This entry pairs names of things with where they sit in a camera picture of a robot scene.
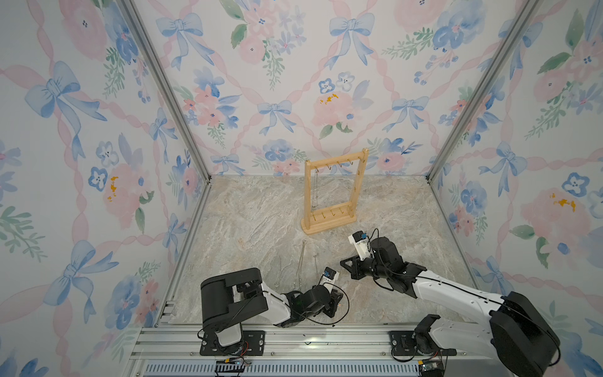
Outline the wooden jewelry display stand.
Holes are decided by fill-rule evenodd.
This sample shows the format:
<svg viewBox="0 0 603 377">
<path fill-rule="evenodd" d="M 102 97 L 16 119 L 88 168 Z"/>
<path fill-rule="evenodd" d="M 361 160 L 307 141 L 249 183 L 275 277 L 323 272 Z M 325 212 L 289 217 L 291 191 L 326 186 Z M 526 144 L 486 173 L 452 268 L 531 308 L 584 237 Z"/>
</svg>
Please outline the wooden jewelry display stand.
<svg viewBox="0 0 603 377">
<path fill-rule="evenodd" d="M 351 153 L 340 157 L 332 157 L 317 161 L 306 160 L 304 166 L 303 217 L 301 220 L 301 227 L 306 235 L 313 235 L 355 223 L 357 205 L 361 196 L 362 183 L 369 155 L 369 149 L 362 149 L 361 152 Z M 315 173 L 314 181 L 317 182 L 317 175 L 320 173 L 321 169 L 329 169 L 334 166 L 340 167 L 343 163 L 348 163 L 352 167 L 356 166 L 356 174 L 350 192 L 350 198 L 346 202 L 341 202 L 330 207 L 313 209 L 312 174 Z"/>
</svg>

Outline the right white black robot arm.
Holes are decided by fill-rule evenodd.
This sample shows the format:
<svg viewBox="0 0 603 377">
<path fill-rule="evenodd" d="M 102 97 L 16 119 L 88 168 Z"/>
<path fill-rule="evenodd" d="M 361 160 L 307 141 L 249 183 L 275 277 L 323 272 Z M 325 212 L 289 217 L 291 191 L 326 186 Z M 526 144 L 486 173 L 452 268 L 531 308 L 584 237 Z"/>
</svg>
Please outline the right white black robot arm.
<svg viewBox="0 0 603 377">
<path fill-rule="evenodd" d="M 531 301 L 518 292 L 497 295 L 458 284 L 403 260 L 386 237 L 362 231 L 349 242 L 356 255 L 340 262 L 354 280 L 386 281 L 385 289 L 444 306 L 466 317 L 465 322 L 426 315 L 412 336 L 393 339 L 393 348 L 414 355 L 441 356 L 446 350 L 466 351 L 499 361 L 516 376 L 542 376 L 562 359 L 559 337 Z"/>
</svg>

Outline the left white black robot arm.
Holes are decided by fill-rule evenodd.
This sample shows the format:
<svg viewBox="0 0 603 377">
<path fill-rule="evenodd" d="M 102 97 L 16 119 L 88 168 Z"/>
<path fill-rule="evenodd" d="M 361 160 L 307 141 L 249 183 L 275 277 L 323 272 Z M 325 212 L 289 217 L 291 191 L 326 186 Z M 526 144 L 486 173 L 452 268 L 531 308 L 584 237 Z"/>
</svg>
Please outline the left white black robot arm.
<svg viewBox="0 0 603 377">
<path fill-rule="evenodd" d="M 243 329 L 243 322 L 261 317 L 277 328 L 291 328 L 304 321 L 337 325 L 335 315 L 349 298 L 334 284 L 337 272 L 326 268 L 319 283 L 307 292 L 280 294 L 263 281 L 258 268 L 211 277 L 200 285 L 202 298 L 202 356 L 262 356 L 266 332 Z"/>
</svg>

